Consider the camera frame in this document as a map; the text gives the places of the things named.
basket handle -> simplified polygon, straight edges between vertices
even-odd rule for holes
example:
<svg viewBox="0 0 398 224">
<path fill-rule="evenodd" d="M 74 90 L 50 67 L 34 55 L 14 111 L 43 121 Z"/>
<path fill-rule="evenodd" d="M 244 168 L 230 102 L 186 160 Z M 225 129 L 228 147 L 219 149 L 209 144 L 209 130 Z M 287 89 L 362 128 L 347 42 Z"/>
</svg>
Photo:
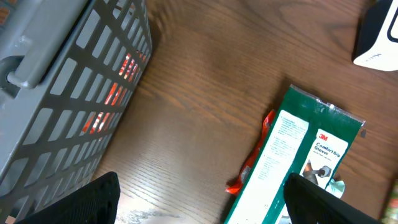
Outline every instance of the basket handle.
<svg viewBox="0 0 398 224">
<path fill-rule="evenodd" d="M 11 98 L 16 97 L 19 87 L 10 84 L 6 77 L 17 69 L 23 58 L 24 56 L 10 56 L 0 60 L 0 92 Z"/>
<path fill-rule="evenodd" d="M 56 52 L 54 43 L 32 47 L 24 56 L 15 72 L 7 75 L 7 81 L 25 89 L 33 89 L 39 84 Z"/>
</svg>

wooden table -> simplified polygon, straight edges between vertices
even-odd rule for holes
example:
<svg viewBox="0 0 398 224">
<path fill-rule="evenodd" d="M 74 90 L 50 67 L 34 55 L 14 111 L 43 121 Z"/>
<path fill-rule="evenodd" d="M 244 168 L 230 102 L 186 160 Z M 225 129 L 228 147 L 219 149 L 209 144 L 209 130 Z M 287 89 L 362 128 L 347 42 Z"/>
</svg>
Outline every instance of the wooden table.
<svg viewBox="0 0 398 224">
<path fill-rule="evenodd" d="M 367 1 L 148 4 L 161 40 L 96 173 L 119 175 L 119 222 L 219 222 L 291 83 L 366 120 L 337 173 L 343 200 L 380 217 L 398 171 L 398 73 L 351 62 Z"/>
</svg>

product label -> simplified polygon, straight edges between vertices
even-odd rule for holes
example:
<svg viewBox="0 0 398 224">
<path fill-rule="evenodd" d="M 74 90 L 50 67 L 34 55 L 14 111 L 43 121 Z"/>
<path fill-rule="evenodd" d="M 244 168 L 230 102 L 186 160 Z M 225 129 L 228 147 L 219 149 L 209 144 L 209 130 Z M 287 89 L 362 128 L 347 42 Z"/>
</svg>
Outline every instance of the product label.
<svg viewBox="0 0 398 224">
<path fill-rule="evenodd" d="M 331 174 L 336 169 L 337 163 L 346 152 L 348 143 L 322 129 L 318 129 L 317 138 L 311 146 L 307 159 L 300 174 L 307 180 L 326 189 L 326 185 L 332 178 Z M 280 221 L 276 223 L 290 223 L 286 205 L 283 208 Z"/>
<path fill-rule="evenodd" d="M 262 223 L 308 130 L 308 122 L 282 110 L 230 224 Z"/>
</svg>

gray plastic basket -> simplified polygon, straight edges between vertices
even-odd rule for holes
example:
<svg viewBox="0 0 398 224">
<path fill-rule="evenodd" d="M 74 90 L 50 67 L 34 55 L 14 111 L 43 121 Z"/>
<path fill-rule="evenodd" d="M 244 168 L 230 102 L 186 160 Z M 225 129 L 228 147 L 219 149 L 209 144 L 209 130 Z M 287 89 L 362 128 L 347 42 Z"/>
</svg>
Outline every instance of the gray plastic basket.
<svg viewBox="0 0 398 224">
<path fill-rule="evenodd" d="M 53 2 L 43 0 L 35 13 Z M 66 31 L 52 23 L 61 40 L 43 36 L 51 47 L 37 55 L 45 57 L 30 50 L 0 57 L 0 223 L 9 215 L 21 220 L 90 181 L 152 53 L 144 1 L 58 3 L 65 12 L 53 19 L 69 14 L 70 21 L 59 22 Z M 50 19 L 16 23 L 35 25 L 39 38 L 37 16 Z M 2 35 L 12 36 L 7 29 Z"/>
</svg>

